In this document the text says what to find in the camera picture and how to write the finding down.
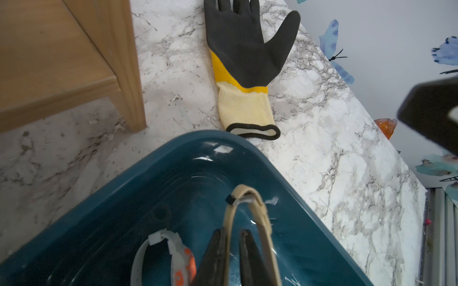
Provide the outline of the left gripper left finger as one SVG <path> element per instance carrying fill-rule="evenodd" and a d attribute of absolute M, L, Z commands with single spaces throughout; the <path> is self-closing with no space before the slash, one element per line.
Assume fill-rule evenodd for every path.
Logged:
<path fill-rule="evenodd" d="M 223 286 L 226 277 L 227 233 L 223 228 L 213 232 L 192 286 Z"/>

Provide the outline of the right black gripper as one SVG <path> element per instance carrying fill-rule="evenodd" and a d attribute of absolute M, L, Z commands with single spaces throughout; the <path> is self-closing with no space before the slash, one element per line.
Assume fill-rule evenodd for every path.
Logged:
<path fill-rule="evenodd" d="M 450 77 L 413 87 L 397 117 L 426 139 L 458 153 L 458 79 Z"/>

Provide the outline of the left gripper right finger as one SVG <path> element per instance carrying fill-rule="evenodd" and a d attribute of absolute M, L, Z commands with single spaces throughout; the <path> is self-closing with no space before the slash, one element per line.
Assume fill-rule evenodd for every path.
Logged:
<path fill-rule="evenodd" d="M 249 230 L 239 235 L 240 280 L 242 286 L 270 286 L 271 279 L 254 236 Z"/>

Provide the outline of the white orange watch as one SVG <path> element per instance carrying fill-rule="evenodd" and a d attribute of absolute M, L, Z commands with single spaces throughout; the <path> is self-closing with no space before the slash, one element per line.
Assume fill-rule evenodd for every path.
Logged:
<path fill-rule="evenodd" d="M 171 284 L 173 286 L 190 286 L 196 276 L 196 262 L 192 251 L 186 247 L 178 233 L 167 229 L 156 231 L 148 236 L 137 250 L 132 268 L 130 285 L 141 286 L 144 257 L 149 247 L 167 240 L 171 255 Z"/>

